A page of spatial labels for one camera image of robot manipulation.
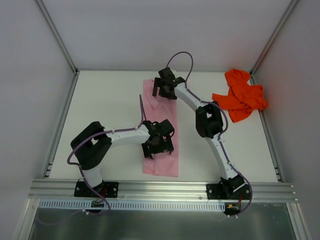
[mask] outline gray wall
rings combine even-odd
[[[250,70],[290,0],[43,0],[78,68]],[[180,56],[172,67],[187,70]]]
[[[41,177],[72,72],[32,0],[0,7],[0,238]]]
[[[320,1],[302,0],[258,70],[265,111],[285,180],[297,189],[314,239],[320,239]]]

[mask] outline vent grille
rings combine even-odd
[[[108,200],[112,210],[141,210],[141,211],[186,211],[186,212],[224,212],[224,203],[218,202],[171,202],[171,201],[120,201]],[[87,209],[101,210],[104,207],[91,207],[92,200],[43,199],[39,208],[45,209]]]

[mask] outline folded pink fabric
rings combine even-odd
[[[168,119],[174,127],[172,144],[174,151],[158,153],[153,159],[143,158],[143,172],[145,174],[178,177],[179,174],[179,131],[177,121],[177,101],[161,96],[152,96],[154,80],[143,81],[143,106],[146,119],[151,122],[162,122]]]

